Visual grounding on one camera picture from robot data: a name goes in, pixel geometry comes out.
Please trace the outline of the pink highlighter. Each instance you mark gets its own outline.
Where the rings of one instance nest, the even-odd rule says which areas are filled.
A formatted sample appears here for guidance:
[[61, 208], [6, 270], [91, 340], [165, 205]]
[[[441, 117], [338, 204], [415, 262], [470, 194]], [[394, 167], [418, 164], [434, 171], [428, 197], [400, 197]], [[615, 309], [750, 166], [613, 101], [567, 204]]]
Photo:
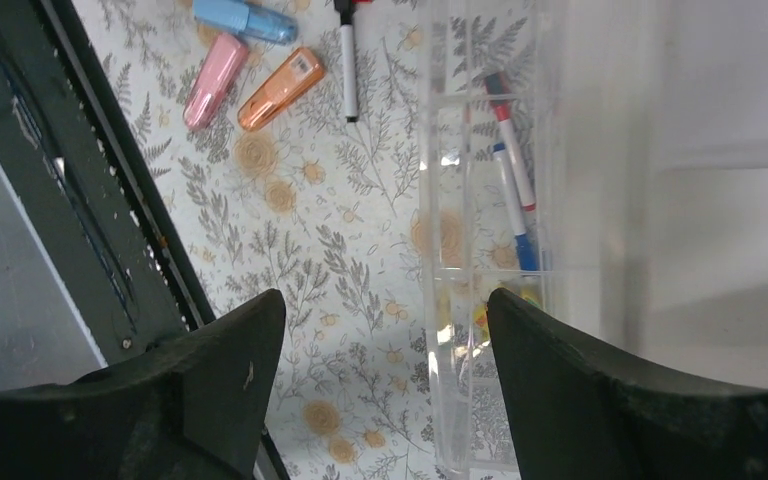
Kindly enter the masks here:
[[190, 131], [206, 128], [236, 81], [249, 54], [237, 37], [222, 33], [215, 38], [188, 95], [183, 120]]

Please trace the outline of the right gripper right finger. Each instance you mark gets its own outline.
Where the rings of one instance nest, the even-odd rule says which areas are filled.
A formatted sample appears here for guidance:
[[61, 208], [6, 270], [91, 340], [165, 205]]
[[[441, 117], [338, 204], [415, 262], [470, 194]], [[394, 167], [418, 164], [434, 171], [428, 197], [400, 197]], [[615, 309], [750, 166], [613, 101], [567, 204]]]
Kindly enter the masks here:
[[487, 302], [525, 479], [768, 479], [768, 389], [675, 370], [511, 291]]

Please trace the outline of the white plastic drawer unit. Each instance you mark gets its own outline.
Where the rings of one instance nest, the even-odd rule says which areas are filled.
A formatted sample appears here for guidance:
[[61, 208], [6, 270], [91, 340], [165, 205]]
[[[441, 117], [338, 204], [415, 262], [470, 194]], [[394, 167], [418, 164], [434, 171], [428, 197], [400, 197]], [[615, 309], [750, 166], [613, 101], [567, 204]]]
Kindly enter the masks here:
[[[536, 278], [553, 318], [654, 363], [768, 389], [768, 1], [528, 1], [518, 87], [461, 93], [427, 59], [420, 210], [436, 458], [446, 479], [521, 476], [473, 311]], [[484, 78], [505, 74], [536, 195], [522, 271]]]

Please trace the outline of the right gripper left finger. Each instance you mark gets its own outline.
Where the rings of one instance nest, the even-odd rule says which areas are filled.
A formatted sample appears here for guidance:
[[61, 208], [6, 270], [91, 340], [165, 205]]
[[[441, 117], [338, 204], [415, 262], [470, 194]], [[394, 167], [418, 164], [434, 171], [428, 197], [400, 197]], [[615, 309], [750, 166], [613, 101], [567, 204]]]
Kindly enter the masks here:
[[286, 306], [262, 292], [68, 385], [0, 392], [0, 479], [282, 479], [265, 416]]

